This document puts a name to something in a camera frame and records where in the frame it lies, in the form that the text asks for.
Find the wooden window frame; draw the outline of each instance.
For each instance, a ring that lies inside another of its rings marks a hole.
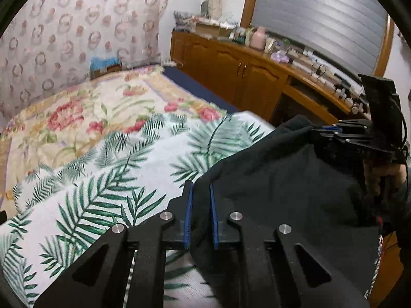
[[[256,5],[256,0],[245,0],[244,9],[241,17],[241,26],[244,28],[250,27],[251,20],[254,14],[254,8]],[[387,17],[386,31],[381,45],[381,49],[378,55],[377,63],[373,71],[375,76],[384,76],[385,70],[387,69],[388,60],[390,58],[391,47],[393,44],[394,36],[394,22],[391,17]]]

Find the wooden cabinet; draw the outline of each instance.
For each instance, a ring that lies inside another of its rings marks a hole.
[[[173,60],[179,68],[184,66],[185,45],[184,34],[180,32],[173,33],[173,40],[171,41],[171,57],[173,57]]]
[[[206,41],[198,40],[189,43],[184,57],[184,68],[188,75],[200,82],[206,88],[211,83],[210,65],[213,59],[213,50]]]
[[[174,31],[171,58],[181,71],[228,103],[267,121],[285,98],[291,98],[328,124],[347,118],[351,111],[303,72],[272,61],[249,47]],[[297,88],[295,80],[305,89]]]
[[[210,90],[228,103],[234,103],[241,84],[240,71],[246,65],[246,59],[236,51],[218,46],[215,48],[212,69],[209,71],[213,77]]]
[[[269,64],[251,59],[241,72],[241,88],[234,105],[240,110],[249,110],[270,121],[288,75]]]

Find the human hand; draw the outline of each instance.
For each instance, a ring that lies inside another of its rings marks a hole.
[[[381,177],[391,177],[391,188],[400,189],[407,178],[407,167],[404,164],[385,164],[376,166],[372,161],[363,161],[365,186],[372,196],[381,194],[380,181]]]

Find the bottle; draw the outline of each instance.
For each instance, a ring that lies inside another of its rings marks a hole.
[[[263,26],[259,26],[251,39],[250,46],[257,50],[264,50],[266,47],[266,29]]]

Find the bed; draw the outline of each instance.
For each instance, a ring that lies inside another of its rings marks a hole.
[[[114,223],[138,225],[273,127],[174,68],[63,90],[1,133],[0,267],[23,305]],[[165,307],[219,307],[188,253],[167,253]]]

